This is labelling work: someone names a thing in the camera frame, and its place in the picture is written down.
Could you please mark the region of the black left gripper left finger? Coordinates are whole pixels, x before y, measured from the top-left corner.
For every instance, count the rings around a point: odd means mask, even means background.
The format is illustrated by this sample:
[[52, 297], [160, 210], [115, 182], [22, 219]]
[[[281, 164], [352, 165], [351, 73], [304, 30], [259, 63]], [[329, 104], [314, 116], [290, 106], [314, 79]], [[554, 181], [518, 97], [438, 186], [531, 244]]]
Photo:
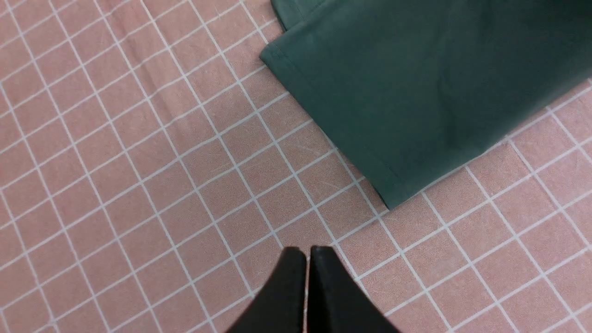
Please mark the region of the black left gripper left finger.
[[305, 254], [284, 248], [264, 286], [228, 333], [302, 333], [304, 329]]

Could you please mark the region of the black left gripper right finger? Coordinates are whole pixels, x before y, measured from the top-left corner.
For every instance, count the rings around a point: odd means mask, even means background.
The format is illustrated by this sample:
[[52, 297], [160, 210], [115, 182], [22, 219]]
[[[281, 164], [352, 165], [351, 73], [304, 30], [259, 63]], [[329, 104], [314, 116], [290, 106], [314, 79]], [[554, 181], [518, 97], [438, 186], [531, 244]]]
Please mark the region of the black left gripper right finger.
[[310, 250], [309, 333], [398, 333], [351, 278], [332, 247]]

